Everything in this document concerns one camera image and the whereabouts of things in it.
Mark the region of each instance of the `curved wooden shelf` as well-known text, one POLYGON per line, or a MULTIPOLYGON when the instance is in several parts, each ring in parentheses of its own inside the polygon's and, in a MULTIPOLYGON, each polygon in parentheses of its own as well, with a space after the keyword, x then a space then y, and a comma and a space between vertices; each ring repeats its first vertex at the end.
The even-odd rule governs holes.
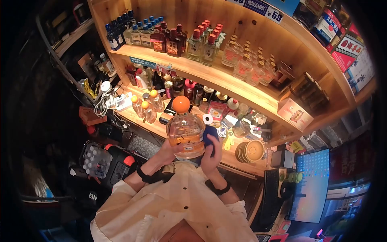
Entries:
POLYGON ((127 60, 129 57, 134 57, 166 66, 172 64, 177 75, 225 93, 285 127, 298 130, 292 123, 277 114, 278 100, 266 92, 269 90, 267 87, 261 85, 262 87, 255 88, 232 76, 233 68, 221 63, 223 51, 219 51, 212 67, 185 57, 176 58, 141 46, 124 45, 118 51, 110 50, 110 54, 127 60))

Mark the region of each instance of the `monitor screen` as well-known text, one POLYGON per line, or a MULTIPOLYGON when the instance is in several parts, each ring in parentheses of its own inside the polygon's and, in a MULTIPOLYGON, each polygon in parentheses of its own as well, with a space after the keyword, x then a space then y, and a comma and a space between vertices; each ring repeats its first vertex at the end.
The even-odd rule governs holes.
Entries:
POLYGON ((297 172, 303 172, 296 184, 289 219, 319 223, 328 192, 329 149, 297 157, 297 172))

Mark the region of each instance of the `red bottle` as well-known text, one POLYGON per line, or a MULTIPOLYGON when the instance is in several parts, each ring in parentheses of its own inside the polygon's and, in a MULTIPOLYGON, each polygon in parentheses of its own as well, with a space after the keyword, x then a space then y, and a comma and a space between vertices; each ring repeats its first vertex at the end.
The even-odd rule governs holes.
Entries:
POLYGON ((176 28, 171 29, 171 37, 167 39, 167 53, 174 57, 182 56, 182 40, 177 37, 176 28))
POLYGON ((187 34, 183 32, 183 25, 181 24, 178 24, 176 29, 177 37, 182 40, 182 52, 184 52, 187 45, 187 34))
POLYGON ((163 29, 161 32, 165 34, 165 37, 167 38, 171 37, 171 31, 167 28, 167 22, 162 21, 160 25, 161 25, 161 28, 163 29))
POLYGON ((156 25, 151 34, 151 42, 153 42, 154 51, 165 53, 167 52, 167 38, 162 32, 161 25, 156 25))

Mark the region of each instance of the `orange knob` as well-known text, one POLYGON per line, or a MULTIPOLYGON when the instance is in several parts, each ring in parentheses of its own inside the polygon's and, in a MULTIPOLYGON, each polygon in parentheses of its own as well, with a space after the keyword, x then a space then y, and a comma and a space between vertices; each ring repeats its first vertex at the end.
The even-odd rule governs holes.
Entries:
POLYGON ((190 109, 190 100, 185 96, 177 96, 172 102, 172 108, 177 113, 188 113, 188 109, 190 109))

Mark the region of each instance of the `black wristband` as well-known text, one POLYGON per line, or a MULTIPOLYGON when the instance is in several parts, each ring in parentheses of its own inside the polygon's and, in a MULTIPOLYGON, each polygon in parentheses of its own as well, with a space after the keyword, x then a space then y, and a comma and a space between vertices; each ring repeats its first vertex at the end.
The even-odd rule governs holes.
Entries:
POLYGON ((227 180, 226 180, 226 182, 227 182, 227 186, 226 186, 226 188, 224 188, 224 189, 222 189, 222 190, 216 189, 216 188, 214 187, 214 184, 212 183, 211 180, 205 181, 205 184, 206 184, 206 186, 207 186, 211 191, 213 191, 217 196, 220 196, 220 195, 222 195, 222 194, 228 192, 228 191, 230 190, 230 188, 231 188, 231 183, 230 183, 229 181, 227 181, 227 180))

